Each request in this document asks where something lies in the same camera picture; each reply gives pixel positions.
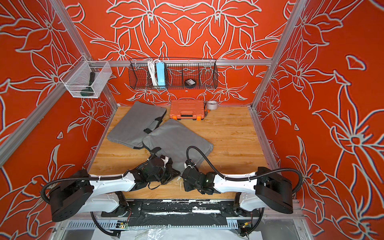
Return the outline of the grey laptop bag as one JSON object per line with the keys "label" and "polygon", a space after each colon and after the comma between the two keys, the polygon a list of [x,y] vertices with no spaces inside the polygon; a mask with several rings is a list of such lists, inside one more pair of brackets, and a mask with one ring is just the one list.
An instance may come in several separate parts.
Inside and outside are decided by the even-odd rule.
{"label": "grey laptop bag", "polygon": [[214,145],[200,137],[176,120],[168,120],[143,139],[146,149],[151,152],[160,148],[156,156],[166,156],[172,159],[173,169],[183,173],[186,169],[186,151],[190,146],[199,148],[208,156]]}
{"label": "grey laptop bag", "polygon": [[127,114],[110,131],[110,142],[140,150],[144,147],[143,139],[153,132],[163,121],[167,109],[135,102]]}

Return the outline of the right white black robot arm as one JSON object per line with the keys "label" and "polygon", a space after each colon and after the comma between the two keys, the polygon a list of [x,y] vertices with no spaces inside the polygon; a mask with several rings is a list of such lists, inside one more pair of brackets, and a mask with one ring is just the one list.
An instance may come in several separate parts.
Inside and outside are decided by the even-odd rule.
{"label": "right white black robot arm", "polygon": [[[212,168],[203,174],[191,160],[190,150],[197,151]],[[182,174],[186,192],[197,190],[201,194],[213,195],[227,192],[239,193],[239,208],[252,213],[258,210],[256,221],[238,230],[240,237],[249,237],[260,225],[266,208],[283,214],[293,213],[293,194],[298,192],[304,182],[297,169],[278,168],[270,170],[259,167],[256,172],[245,175],[225,175],[215,168],[207,156],[195,146],[186,150],[186,168]]]}

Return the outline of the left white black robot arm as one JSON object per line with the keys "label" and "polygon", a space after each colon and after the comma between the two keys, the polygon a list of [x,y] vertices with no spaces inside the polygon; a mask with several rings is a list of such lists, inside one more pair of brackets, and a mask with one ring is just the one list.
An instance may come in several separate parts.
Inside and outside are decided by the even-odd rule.
{"label": "left white black robot arm", "polygon": [[186,164],[175,163],[166,156],[150,156],[136,168],[120,175],[90,175],[79,170],[68,178],[53,180],[45,184],[41,198],[51,207],[53,222],[67,220],[77,213],[89,212],[96,227],[106,235],[117,240],[119,231],[108,231],[97,221],[96,212],[113,216],[124,216],[131,209],[124,196],[148,187],[152,182],[161,185],[181,175]]}

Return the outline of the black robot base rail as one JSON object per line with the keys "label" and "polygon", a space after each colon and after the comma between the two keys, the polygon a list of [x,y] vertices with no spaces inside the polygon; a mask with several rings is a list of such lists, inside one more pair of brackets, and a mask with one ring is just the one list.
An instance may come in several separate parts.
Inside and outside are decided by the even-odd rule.
{"label": "black robot base rail", "polygon": [[135,199],[128,200],[126,213],[101,213],[102,219],[119,220],[128,228],[190,227],[237,229],[256,221],[259,210],[247,212],[235,200]]}

